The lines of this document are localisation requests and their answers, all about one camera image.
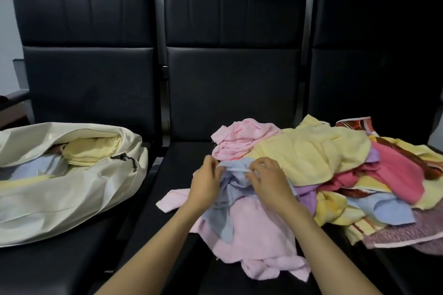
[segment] person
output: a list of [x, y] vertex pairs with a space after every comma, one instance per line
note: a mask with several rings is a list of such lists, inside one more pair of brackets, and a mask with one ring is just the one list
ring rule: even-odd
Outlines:
[[[187, 201], [96, 295], [158, 295], [197, 219], [215, 202], [224, 167], [207, 155], [192, 179]], [[379, 290], [348, 259], [292, 194], [279, 164], [252, 162], [247, 173], [260, 202], [290, 227], [323, 295], [379, 295]]]

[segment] open bag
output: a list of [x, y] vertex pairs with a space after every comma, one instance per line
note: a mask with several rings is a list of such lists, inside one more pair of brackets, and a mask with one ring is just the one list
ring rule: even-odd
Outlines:
[[0, 247], [63, 233], [133, 196], [147, 172], [142, 138], [123, 127], [43, 123], [0, 131], [0, 170], [36, 159], [77, 138], [121, 136], [114, 156], [31, 184], [0, 182]]

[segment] black leather seat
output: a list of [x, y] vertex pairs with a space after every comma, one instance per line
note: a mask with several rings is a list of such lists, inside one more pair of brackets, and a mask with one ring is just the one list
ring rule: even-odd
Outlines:
[[[220, 126], [254, 118], [293, 127], [306, 0], [165, 0], [172, 143], [121, 264], [171, 218], [155, 203], [188, 188]], [[292, 275], [248, 279], [239, 264], [216, 260], [189, 234], [165, 293], [318, 294]]]
[[436, 0], [314, 0], [305, 112], [371, 116], [383, 136], [428, 141], [443, 85]]
[[[36, 122], [124, 126], [143, 137], [151, 165], [161, 146], [154, 0], [14, 0], [14, 7]], [[151, 187], [146, 179], [128, 201], [60, 236], [0, 249], [0, 293], [86, 293], [117, 262], [120, 227], [135, 223], [135, 204]]]

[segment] person's left hand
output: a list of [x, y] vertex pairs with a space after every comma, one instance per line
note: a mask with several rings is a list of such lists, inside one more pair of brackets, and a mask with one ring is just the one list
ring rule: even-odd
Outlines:
[[206, 155], [202, 166], [192, 179], [186, 204], [205, 212], [217, 200], [220, 190], [220, 178], [225, 167], [217, 167], [219, 162], [211, 155]]

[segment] chair backrest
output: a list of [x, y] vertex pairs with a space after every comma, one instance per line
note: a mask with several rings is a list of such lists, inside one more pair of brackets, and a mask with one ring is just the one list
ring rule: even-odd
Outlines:
[[439, 0], [314, 0], [305, 113], [371, 116], [383, 136], [425, 144], [443, 85]]
[[161, 139], [154, 0], [14, 0], [37, 123]]
[[171, 138], [245, 118], [292, 127], [306, 0], [164, 0]]

